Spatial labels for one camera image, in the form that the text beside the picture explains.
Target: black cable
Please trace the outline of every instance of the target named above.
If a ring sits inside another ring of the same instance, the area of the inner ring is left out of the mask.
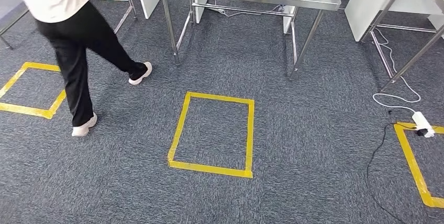
[[[366,177],[365,177],[365,185],[367,186],[367,189],[369,190],[370,195],[372,196],[372,198],[373,198],[373,200],[375,201],[375,203],[376,203],[376,204],[377,204],[382,210],[384,210],[386,213],[388,213],[389,215],[391,215],[393,218],[395,218],[396,220],[398,220],[398,221],[401,222],[402,224],[406,224],[406,223],[403,222],[401,219],[399,219],[397,216],[395,216],[395,215],[392,214],[390,211],[388,211],[388,210],[385,209],[383,206],[381,206],[381,204],[376,200],[376,198],[375,198],[375,196],[373,195],[372,190],[370,189],[370,186],[369,186],[369,168],[370,168],[370,164],[372,163],[373,158],[374,158],[375,154],[378,152],[379,148],[381,148],[382,145],[384,144],[384,141],[385,141],[385,135],[387,134],[387,127],[390,126],[390,125],[400,125],[400,126],[402,126],[401,124],[397,124],[397,123],[388,123],[387,125],[385,125],[385,127],[384,127],[384,136],[382,137],[382,142],[381,142],[381,144],[378,146],[378,148],[376,148],[376,149],[373,151],[373,153],[372,153],[372,158],[370,158],[370,161],[369,161],[369,163],[367,164],[367,175],[366,175]]]

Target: black pants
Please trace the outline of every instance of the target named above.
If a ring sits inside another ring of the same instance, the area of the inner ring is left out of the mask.
[[[121,71],[130,75],[140,72],[140,65],[128,56],[109,24],[90,2],[68,20],[52,24],[37,21],[37,27],[55,49],[73,126],[81,126],[93,117],[86,48]]]

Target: yellow tape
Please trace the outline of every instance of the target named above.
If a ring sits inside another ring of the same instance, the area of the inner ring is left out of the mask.
[[[243,103],[248,105],[248,119],[247,119],[247,150],[245,159],[245,169],[231,169],[226,167],[218,167],[211,165],[194,164],[187,162],[180,162],[174,160],[174,155],[176,153],[177,146],[179,145],[179,138],[182,134],[183,126],[185,124],[185,117],[188,112],[188,107],[190,106],[191,97],[206,98],[213,100],[220,100],[226,102]],[[253,120],[254,120],[254,100],[243,99],[236,97],[219,96],[212,94],[187,92],[185,95],[185,100],[183,102],[182,111],[179,117],[179,122],[177,123],[176,132],[174,134],[174,139],[171,144],[170,150],[168,151],[168,164],[170,167],[178,169],[186,169],[198,172],[215,173],[236,177],[246,177],[253,178],[252,164],[253,164]]]
[[[398,124],[394,125],[394,128],[423,203],[429,207],[444,208],[444,198],[432,197],[431,193],[427,189],[424,177],[421,173],[421,170],[419,169],[412,148],[410,147],[410,144],[408,143],[407,137],[405,135],[404,130],[414,130],[415,126],[415,124],[411,123],[398,122]],[[434,130],[436,133],[444,133],[443,127],[434,127]]]
[[[0,89],[0,98],[6,94],[6,92],[12,87],[12,85],[23,75],[23,73],[28,69],[40,69],[47,71],[57,71],[60,72],[60,68],[57,65],[44,64],[44,63],[33,63],[33,62],[25,62],[20,70],[18,70],[14,76]],[[21,113],[31,116],[38,116],[43,118],[51,119],[52,116],[56,113],[57,109],[60,107],[60,104],[66,98],[66,93],[63,90],[55,99],[54,103],[52,103],[51,107],[48,110],[26,107],[21,105],[12,105],[6,103],[0,103],[0,110],[9,111],[12,113]]]
[[[231,168],[211,166],[211,165],[186,163],[186,162],[180,162],[180,161],[170,161],[169,165],[170,165],[170,167],[174,167],[174,168],[186,169],[186,170],[192,170],[192,171],[198,171],[198,172],[216,173],[216,174],[236,176],[236,177],[253,178],[253,173],[251,171],[247,171],[247,170],[239,170],[239,169],[231,169]]]

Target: power cord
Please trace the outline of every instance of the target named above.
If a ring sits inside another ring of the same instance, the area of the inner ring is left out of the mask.
[[[384,127],[384,136],[382,137],[382,142],[381,142],[381,144],[380,144],[380,145],[379,145],[379,146],[373,151],[373,153],[372,153],[372,157],[370,158],[370,161],[369,161],[368,164],[367,164],[367,174],[366,174],[366,177],[365,177],[365,185],[367,186],[367,189],[369,190],[370,195],[372,196],[373,200],[374,200],[375,203],[378,205],[378,207],[380,207],[382,210],[384,210],[386,213],[388,213],[390,216],[392,216],[393,218],[395,218],[396,220],[398,220],[398,221],[401,222],[402,224],[407,224],[407,223],[405,223],[403,220],[399,219],[396,215],[394,215],[394,214],[392,214],[390,211],[388,211],[386,208],[384,208],[383,206],[381,206],[381,204],[379,203],[379,201],[376,199],[375,195],[373,194],[372,190],[370,189],[370,185],[369,185],[369,183],[370,183],[370,182],[369,182],[369,168],[370,168],[370,164],[372,163],[375,154],[379,151],[379,149],[380,149],[380,148],[382,147],[382,145],[384,144],[384,142],[385,142],[385,136],[386,136],[386,134],[387,134],[387,127],[390,126],[390,125],[400,125],[400,126],[403,126],[403,125],[398,124],[398,123],[388,123],[387,125],[385,125],[385,127]]]
[[[271,11],[274,11],[275,9],[277,9],[277,8],[279,8],[279,7],[282,7],[282,5],[277,5],[276,7],[274,7],[274,9],[269,10],[269,11],[270,11],[270,12],[271,12]],[[211,9],[211,10],[214,10],[214,11],[216,11],[216,12],[219,12],[219,13],[221,13],[222,15],[225,15],[226,17],[233,17],[233,16],[237,16],[237,15],[240,15],[240,14],[248,14],[248,15],[255,15],[255,16],[260,16],[260,15],[262,15],[262,14],[255,14],[255,13],[250,13],[250,12],[238,12],[238,13],[234,13],[234,14],[231,14],[231,15],[227,15],[227,13],[225,13],[225,10],[222,9],[222,8],[214,8],[214,9]]]
[[[382,47],[385,47],[386,49],[388,49],[389,51],[390,51],[390,60],[392,61],[392,69],[395,71],[395,73],[396,72],[398,72],[397,70],[396,70],[396,67],[395,67],[395,61],[393,60],[393,56],[392,56],[392,54],[393,54],[393,49],[392,48],[390,48],[389,46],[388,46],[388,44],[389,44],[389,40],[382,34],[382,32],[379,30],[379,29],[376,29],[378,32],[379,32],[379,34],[381,35],[381,37],[385,40],[385,42],[384,43],[378,43],[380,46],[382,46]],[[375,102],[376,103],[378,103],[378,104],[380,104],[380,105],[382,105],[382,106],[385,106],[385,107],[388,107],[388,108],[402,108],[402,109],[407,109],[407,110],[410,110],[410,111],[412,111],[413,113],[415,113],[415,110],[413,110],[413,109],[411,109],[411,108],[409,108],[409,107],[406,107],[406,106],[391,106],[391,105],[386,105],[386,104],[383,104],[382,102],[379,102],[377,99],[376,99],[376,96],[387,96],[387,97],[394,97],[394,98],[397,98],[397,99],[400,99],[400,100],[402,100],[402,101],[405,101],[405,102],[407,102],[407,103],[417,103],[417,102],[419,102],[419,101],[421,101],[421,96],[414,90],[414,89],[412,89],[411,87],[410,87],[410,85],[407,83],[407,81],[405,81],[405,79],[401,76],[401,78],[402,78],[402,80],[404,81],[404,83],[405,83],[405,85],[413,92],[413,93],[415,93],[415,95],[416,96],[418,96],[418,99],[417,100],[414,100],[414,101],[409,101],[409,100],[406,100],[406,99],[404,99],[404,98],[402,98],[402,97],[399,97],[399,96],[395,96],[395,95],[390,95],[390,94],[385,94],[385,93],[375,93],[375,94],[373,94],[373,100],[375,100]]]

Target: cable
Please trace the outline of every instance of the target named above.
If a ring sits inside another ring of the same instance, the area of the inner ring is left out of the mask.
[[[402,224],[406,224],[405,222],[403,222],[401,219],[399,219],[397,216],[395,216],[394,214],[392,214],[390,211],[388,211],[387,209],[385,209],[383,206],[381,206],[381,204],[379,203],[379,201],[376,200],[376,197],[373,195],[372,190],[370,189],[369,186],[369,168],[370,168],[370,164],[373,161],[373,158],[375,156],[375,154],[378,152],[379,148],[382,147],[382,145],[384,144],[385,141],[385,135],[387,134],[387,127],[389,125],[396,125],[397,123],[388,123],[387,125],[385,125],[384,127],[384,136],[382,137],[382,142],[381,144],[373,151],[372,153],[372,157],[370,158],[369,163],[367,164],[367,175],[365,177],[365,185],[367,186],[367,189],[370,192],[370,195],[372,196],[373,200],[375,201],[375,203],[378,205],[378,207],[380,207],[382,210],[384,210],[386,213],[388,213],[390,216],[392,216],[393,218],[395,218],[396,220],[398,220],[399,222],[401,222]]]
[[[386,133],[387,133],[387,127],[388,127],[389,125],[399,125],[399,126],[402,126],[402,127],[407,128],[407,129],[416,129],[416,128],[414,128],[414,127],[408,127],[408,126],[405,126],[405,125],[401,125],[401,124],[399,124],[399,123],[388,123],[387,125],[385,125],[385,127],[384,127],[384,135],[383,135],[383,137],[382,137],[382,142],[381,142],[381,144],[380,144],[380,145],[379,145],[379,146],[373,151],[372,156],[371,156],[371,158],[370,158],[370,161],[369,161],[368,164],[367,164],[367,172],[366,172],[366,177],[365,177],[365,185],[367,186],[367,189],[369,190],[369,192],[370,192],[370,196],[372,197],[372,199],[375,201],[375,203],[376,203],[376,204],[377,204],[382,210],[384,210],[386,213],[388,213],[390,216],[392,216],[393,218],[395,218],[396,220],[398,220],[398,221],[401,222],[402,224],[406,224],[406,222],[404,222],[403,220],[399,219],[399,217],[395,216],[395,215],[392,214],[390,211],[388,211],[388,210],[385,209],[383,206],[381,206],[381,204],[379,203],[379,201],[376,200],[376,197],[373,195],[372,190],[370,189],[370,186],[369,186],[369,168],[370,168],[370,164],[372,163],[375,154],[379,151],[379,149],[382,147],[382,145],[383,145],[384,142],[385,142],[385,136],[386,136]],[[427,210],[428,210],[428,209],[425,208],[425,212],[426,212],[426,215],[427,215],[428,218],[430,218],[430,219],[438,219],[437,217],[430,216],[430,215],[428,214]]]
[[[378,44],[379,44],[380,46],[385,47],[386,49],[388,49],[388,50],[390,51],[390,60],[392,61],[392,69],[393,69],[393,70],[395,71],[395,73],[396,73],[396,72],[398,72],[398,71],[396,70],[396,67],[395,67],[395,60],[393,60],[393,56],[392,56],[392,54],[393,54],[393,49],[390,48],[389,46],[387,46],[388,43],[389,43],[389,40],[388,40],[388,39],[382,34],[382,32],[381,32],[379,29],[376,29],[376,30],[379,32],[379,34],[381,35],[381,37],[384,38],[384,40],[385,40],[384,43],[380,43],[380,42],[378,42]],[[373,100],[375,100],[376,103],[378,103],[378,104],[380,104],[380,105],[382,105],[382,106],[388,107],[388,108],[402,108],[402,109],[411,110],[413,113],[415,113],[415,110],[413,110],[413,109],[411,109],[411,108],[409,108],[409,107],[386,105],[386,104],[383,104],[383,103],[379,102],[379,101],[376,99],[376,96],[387,96],[387,97],[394,97],[394,98],[400,99],[400,100],[402,100],[402,101],[405,101],[405,102],[407,102],[407,103],[411,103],[411,104],[412,104],[412,103],[417,103],[417,102],[421,101],[421,96],[420,96],[420,95],[419,95],[414,89],[412,89],[412,88],[410,87],[410,85],[407,83],[407,81],[405,81],[405,79],[404,79],[402,76],[401,76],[401,78],[402,78],[402,80],[404,81],[405,85],[406,85],[406,86],[407,86],[407,87],[408,87],[413,93],[415,93],[416,96],[418,96],[418,99],[417,99],[417,100],[415,100],[415,101],[409,101],[409,100],[406,100],[406,99],[404,99],[404,98],[402,98],[402,97],[395,96],[395,95],[390,95],[390,94],[385,94],[385,93],[375,93],[375,94],[373,94]]]
[[[269,10],[269,11],[270,11],[270,12],[271,12],[271,11],[274,11],[275,9],[279,8],[280,6],[281,6],[281,5],[277,5],[276,7],[274,7],[274,9]],[[237,15],[240,15],[240,14],[255,15],[255,16],[260,16],[260,15],[262,15],[262,14],[255,14],[255,13],[250,13],[250,12],[238,12],[238,13],[234,13],[234,14],[231,14],[231,15],[227,15],[227,14],[225,13],[225,10],[223,10],[223,12],[219,12],[219,13],[225,15],[226,17],[237,16]]]

